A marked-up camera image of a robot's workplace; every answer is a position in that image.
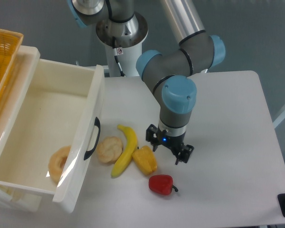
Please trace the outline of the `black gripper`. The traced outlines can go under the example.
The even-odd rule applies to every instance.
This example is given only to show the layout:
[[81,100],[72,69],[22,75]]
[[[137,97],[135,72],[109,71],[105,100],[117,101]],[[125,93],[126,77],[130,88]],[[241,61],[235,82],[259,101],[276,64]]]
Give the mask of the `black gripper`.
[[180,162],[187,163],[194,147],[192,145],[184,145],[184,136],[186,133],[186,125],[181,128],[171,128],[166,125],[156,126],[151,124],[146,130],[146,141],[150,142],[155,152],[158,145],[170,149],[173,154],[176,154],[175,165]]

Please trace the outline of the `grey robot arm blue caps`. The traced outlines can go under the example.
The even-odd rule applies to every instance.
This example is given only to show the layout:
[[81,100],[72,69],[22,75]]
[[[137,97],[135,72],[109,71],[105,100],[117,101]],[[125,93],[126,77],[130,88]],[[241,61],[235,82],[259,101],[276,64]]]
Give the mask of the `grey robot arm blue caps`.
[[96,26],[109,75],[139,76],[159,103],[159,123],[147,128],[146,140],[153,148],[168,148],[176,162],[186,163],[193,146],[183,140],[197,94],[190,76],[221,63],[226,50],[220,37],[206,33],[192,1],[163,0],[161,5],[179,45],[166,56],[156,50],[142,51],[148,26],[134,11],[133,1],[68,1],[79,27]]

